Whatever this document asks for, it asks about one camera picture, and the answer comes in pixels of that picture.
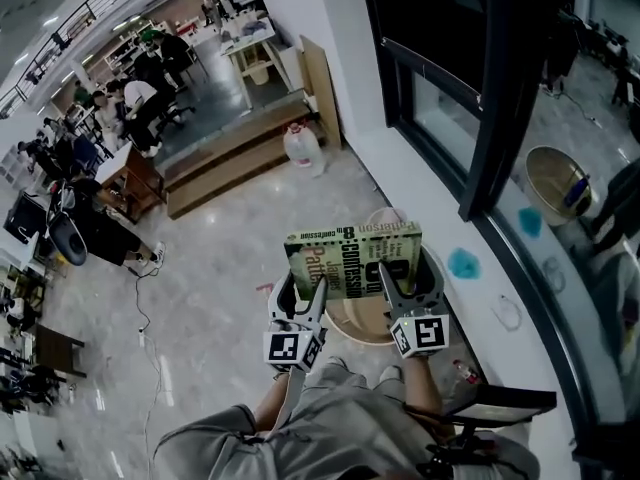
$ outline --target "book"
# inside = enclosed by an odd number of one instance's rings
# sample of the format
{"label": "book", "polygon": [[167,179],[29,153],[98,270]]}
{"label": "book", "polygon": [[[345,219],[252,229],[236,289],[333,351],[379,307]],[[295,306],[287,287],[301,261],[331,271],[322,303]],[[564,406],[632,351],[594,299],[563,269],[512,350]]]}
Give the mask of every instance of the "book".
{"label": "book", "polygon": [[412,292],[421,242],[417,222],[398,222],[298,231],[284,249],[302,300],[311,299],[323,275],[327,299],[356,299],[383,293],[379,261],[387,263],[403,292]]}

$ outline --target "strap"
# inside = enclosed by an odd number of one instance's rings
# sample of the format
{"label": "strap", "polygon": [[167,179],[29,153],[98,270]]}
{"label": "strap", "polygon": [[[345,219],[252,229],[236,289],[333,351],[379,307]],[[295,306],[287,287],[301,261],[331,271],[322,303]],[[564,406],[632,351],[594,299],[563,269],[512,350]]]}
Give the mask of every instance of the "strap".
{"label": "strap", "polygon": [[302,395],[302,387],[304,386],[304,380],[307,374],[300,368],[293,366],[289,371],[289,383],[287,384],[287,395],[284,398],[284,403],[280,408],[276,423],[267,434],[266,439],[270,438],[289,420],[291,413],[295,409],[296,405],[300,401],[300,395]]}

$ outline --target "ceiling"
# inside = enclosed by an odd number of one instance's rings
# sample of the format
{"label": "ceiling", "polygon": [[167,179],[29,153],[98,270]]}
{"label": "ceiling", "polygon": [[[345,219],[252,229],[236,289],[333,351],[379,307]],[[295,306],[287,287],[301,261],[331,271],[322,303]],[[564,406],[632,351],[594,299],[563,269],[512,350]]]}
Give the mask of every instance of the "ceiling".
{"label": "ceiling", "polygon": [[42,24],[64,1],[0,0],[0,81],[5,79],[29,43],[50,33]]}

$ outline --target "wooden stair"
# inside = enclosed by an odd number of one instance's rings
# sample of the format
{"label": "wooden stair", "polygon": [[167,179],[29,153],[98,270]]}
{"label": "wooden stair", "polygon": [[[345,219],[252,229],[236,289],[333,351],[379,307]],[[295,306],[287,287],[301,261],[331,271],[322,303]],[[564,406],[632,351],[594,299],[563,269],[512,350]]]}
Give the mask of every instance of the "wooden stair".
{"label": "wooden stair", "polygon": [[214,197],[287,161],[285,127],[310,114],[301,101],[265,111],[169,167],[169,217],[178,219]]}
{"label": "wooden stair", "polygon": [[275,134],[282,136],[285,126],[303,119],[309,113],[309,108],[302,101],[294,101],[242,123],[169,167],[164,176],[165,190],[173,192],[216,165],[251,149]]}

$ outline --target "blue stain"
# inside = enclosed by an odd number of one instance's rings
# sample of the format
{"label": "blue stain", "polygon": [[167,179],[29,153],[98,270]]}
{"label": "blue stain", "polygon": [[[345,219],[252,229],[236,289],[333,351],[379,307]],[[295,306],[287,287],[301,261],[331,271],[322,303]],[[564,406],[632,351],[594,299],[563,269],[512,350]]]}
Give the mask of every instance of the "blue stain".
{"label": "blue stain", "polygon": [[540,231],[542,230],[542,215],[540,212],[529,206],[523,208],[518,212],[518,218],[520,219],[520,227],[531,238],[538,238]]}
{"label": "blue stain", "polygon": [[460,279],[479,279],[482,274],[480,260],[461,247],[451,253],[447,267],[454,276]]}

